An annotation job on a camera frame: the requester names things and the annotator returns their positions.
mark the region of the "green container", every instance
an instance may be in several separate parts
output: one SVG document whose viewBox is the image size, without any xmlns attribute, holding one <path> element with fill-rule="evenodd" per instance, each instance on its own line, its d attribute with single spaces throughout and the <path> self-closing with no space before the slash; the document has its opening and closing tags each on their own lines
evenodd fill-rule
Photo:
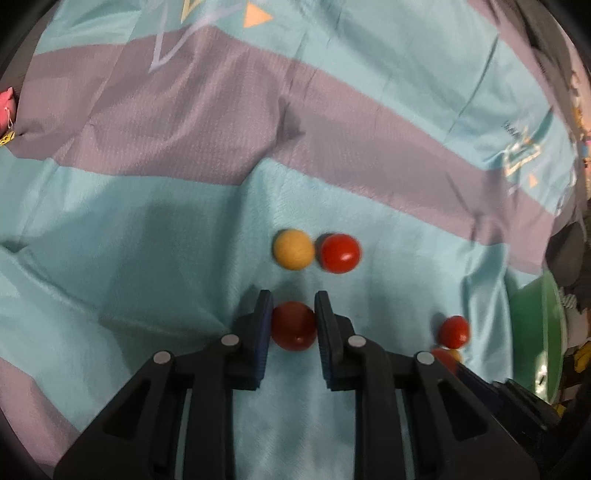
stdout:
<svg viewBox="0 0 591 480">
<path fill-rule="evenodd" d="M 544 401 L 558 394 L 566 335 L 564 309 L 549 271 L 509 300 L 514 380 Z"/>
</svg>

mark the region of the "yellow ball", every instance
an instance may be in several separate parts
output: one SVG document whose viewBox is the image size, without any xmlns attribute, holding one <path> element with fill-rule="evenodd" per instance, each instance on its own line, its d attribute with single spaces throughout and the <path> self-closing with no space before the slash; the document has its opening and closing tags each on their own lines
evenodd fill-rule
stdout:
<svg viewBox="0 0 591 480">
<path fill-rule="evenodd" d="M 315 255 L 314 244 L 301 230 L 281 232 L 273 245 L 275 260 L 287 270 L 302 270 L 312 263 Z"/>
<path fill-rule="evenodd" d="M 462 358 L 462 354 L 457 350 L 448 350 L 449 354 L 454 358 L 456 362 L 460 362 L 461 364 L 464 363 L 464 359 Z"/>
</svg>

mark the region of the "orange triangle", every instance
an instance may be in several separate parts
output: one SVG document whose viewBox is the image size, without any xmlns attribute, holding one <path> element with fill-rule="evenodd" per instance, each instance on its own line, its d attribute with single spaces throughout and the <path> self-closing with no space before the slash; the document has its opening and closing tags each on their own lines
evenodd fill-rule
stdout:
<svg viewBox="0 0 591 480">
<path fill-rule="evenodd" d="M 273 16 L 265 12 L 262 8 L 248 2 L 246 4 L 246 13 L 244 15 L 244 28 L 251 28 L 256 25 L 273 20 Z"/>
</svg>

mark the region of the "red ball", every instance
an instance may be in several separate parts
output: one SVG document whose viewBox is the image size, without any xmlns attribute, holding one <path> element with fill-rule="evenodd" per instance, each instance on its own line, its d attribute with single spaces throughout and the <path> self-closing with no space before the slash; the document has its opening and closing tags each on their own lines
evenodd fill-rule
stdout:
<svg viewBox="0 0 591 480">
<path fill-rule="evenodd" d="M 431 354 L 437 360 L 439 360 L 451 373 L 454 375 L 457 374 L 457 362 L 449 350 L 445 350 L 444 348 L 434 348 L 431 350 Z"/>
<path fill-rule="evenodd" d="M 447 348 L 461 348 L 470 341 L 470 324 L 460 315 L 449 317 L 439 329 L 439 343 Z"/>
<path fill-rule="evenodd" d="M 350 235 L 335 233 L 324 239 L 320 246 L 322 267 L 331 273 L 347 273 L 361 260 L 361 246 Z"/>
<path fill-rule="evenodd" d="M 309 348 L 316 340 L 316 317 L 299 301 L 287 301 L 273 309 L 271 337 L 277 345 L 291 352 Z"/>
</svg>

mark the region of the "screw head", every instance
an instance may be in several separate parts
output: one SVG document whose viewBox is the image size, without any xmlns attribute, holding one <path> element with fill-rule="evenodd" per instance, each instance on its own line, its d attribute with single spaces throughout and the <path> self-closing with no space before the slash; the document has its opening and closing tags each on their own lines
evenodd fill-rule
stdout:
<svg viewBox="0 0 591 480">
<path fill-rule="evenodd" d="M 164 365 L 170 362 L 170 358 L 170 353 L 162 350 L 161 352 L 155 353 L 152 360 L 154 360 L 154 363 L 156 364 Z"/>
<path fill-rule="evenodd" d="M 367 343 L 367 340 L 364 337 L 362 337 L 361 335 L 351 335 L 347 339 L 347 343 L 354 348 L 361 348 L 361 347 L 365 346 L 365 344 Z"/>
<path fill-rule="evenodd" d="M 234 346 L 234 345 L 238 345 L 238 343 L 240 342 L 240 338 L 238 337 L 238 335 L 234 335 L 233 333 L 228 333 L 227 335 L 224 335 L 222 337 L 222 345 L 224 346 Z"/>
<path fill-rule="evenodd" d="M 423 365 L 432 365 L 435 362 L 435 357 L 429 352 L 419 352 L 417 361 Z"/>
</svg>

